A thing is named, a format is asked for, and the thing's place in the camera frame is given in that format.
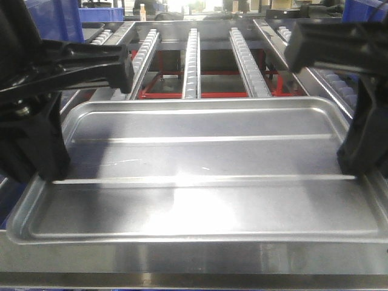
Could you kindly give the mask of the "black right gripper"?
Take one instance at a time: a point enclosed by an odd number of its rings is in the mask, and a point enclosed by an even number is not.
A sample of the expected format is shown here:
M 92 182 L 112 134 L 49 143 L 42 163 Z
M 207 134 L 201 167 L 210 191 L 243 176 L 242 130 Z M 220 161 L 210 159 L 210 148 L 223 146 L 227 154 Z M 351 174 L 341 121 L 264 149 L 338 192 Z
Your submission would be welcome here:
M 295 24 L 284 57 L 289 70 L 304 67 L 357 74 L 356 107 L 337 151 L 341 171 L 387 177 L 387 18 L 364 22 Z

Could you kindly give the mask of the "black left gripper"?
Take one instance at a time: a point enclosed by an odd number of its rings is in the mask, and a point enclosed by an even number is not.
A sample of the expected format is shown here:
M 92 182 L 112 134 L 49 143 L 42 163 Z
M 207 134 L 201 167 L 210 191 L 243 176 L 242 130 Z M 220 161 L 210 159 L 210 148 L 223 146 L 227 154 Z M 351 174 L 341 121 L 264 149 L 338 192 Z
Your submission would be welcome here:
M 1 173 L 18 182 L 66 177 L 62 91 L 105 79 L 123 93 L 134 70 L 124 45 L 42 39 L 24 1 L 1 2 Z

